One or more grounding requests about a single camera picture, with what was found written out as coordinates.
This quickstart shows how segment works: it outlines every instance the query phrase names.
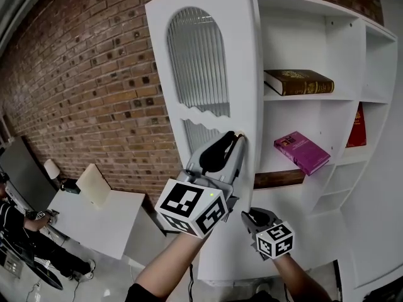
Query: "brown book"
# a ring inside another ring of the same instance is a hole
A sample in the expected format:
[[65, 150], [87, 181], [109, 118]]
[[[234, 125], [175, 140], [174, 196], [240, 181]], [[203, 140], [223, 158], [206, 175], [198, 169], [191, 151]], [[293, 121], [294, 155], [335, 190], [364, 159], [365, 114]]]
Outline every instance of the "brown book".
[[363, 103], [360, 102], [346, 148], [362, 147], [363, 145], [366, 145], [366, 131]]
[[332, 93], [334, 82], [309, 69], [264, 71], [264, 82], [281, 96]]

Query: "ribbed glass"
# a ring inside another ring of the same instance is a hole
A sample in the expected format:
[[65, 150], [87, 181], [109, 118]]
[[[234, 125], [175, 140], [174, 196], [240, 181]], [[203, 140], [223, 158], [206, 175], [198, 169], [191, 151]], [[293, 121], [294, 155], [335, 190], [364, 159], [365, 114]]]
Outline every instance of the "ribbed glass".
[[180, 11], [168, 28], [167, 44], [179, 101], [229, 117], [224, 43], [214, 19], [198, 8]]
[[209, 130], [202, 124], [194, 124], [190, 120], [183, 122], [188, 137], [190, 152], [193, 154], [203, 144], [211, 140], [220, 132], [216, 129]]

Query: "black sleeve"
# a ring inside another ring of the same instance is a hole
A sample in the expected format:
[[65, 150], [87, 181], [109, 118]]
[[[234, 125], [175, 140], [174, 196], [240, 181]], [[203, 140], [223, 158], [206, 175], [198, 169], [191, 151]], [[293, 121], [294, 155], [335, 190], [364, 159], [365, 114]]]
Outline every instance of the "black sleeve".
[[24, 227], [24, 215], [8, 203], [0, 202], [0, 229], [9, 232]]
[[133, 284], [128, 290], [127, 298], [125, 302], [136, 302], [136, 301], [147, 301], [147, 302], [161, 302], [161, 300], [139, 284]]

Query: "forearm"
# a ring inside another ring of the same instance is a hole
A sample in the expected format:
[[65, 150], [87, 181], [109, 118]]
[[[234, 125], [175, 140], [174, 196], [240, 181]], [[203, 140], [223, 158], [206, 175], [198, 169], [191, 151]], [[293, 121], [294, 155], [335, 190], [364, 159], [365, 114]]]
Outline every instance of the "forearm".
[[166, 299], [178, 285], [205, 240], [180, 233], [138, 276], [136, 283]]
[[49, 222], [49, 217], [45, 216], [39, 220], [29, 220], [28, 218], [24, 218], [24, 228], [27, 230], [31, 230], [32, 232], [37, 232], [45, 227]]
[[273, 260], [295, 302], [330, 302], [326, 291], [317, 284], [289, 255]]

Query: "black pants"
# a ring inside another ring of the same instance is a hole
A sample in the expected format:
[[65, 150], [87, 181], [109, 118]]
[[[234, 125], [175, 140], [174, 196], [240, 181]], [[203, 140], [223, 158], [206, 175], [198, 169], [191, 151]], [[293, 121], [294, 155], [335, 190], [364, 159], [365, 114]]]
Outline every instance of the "black pants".
[[266, 291], [260, 291], [256, 293], [250, 299], [243, 299], [242, 301], [233, 301], [233, 302], [279, 302], [277, 299], [273, 299], [269, 293]]
[[35, 244], [33, 252], [35, 256], [49, 260], [63, 276], [69, 277], [73, 271], [81, 274], [87, 274], [91, 271], [88, 263], [68, 253], [40, 232], [30, 232], [29, 236], [31, 242]]

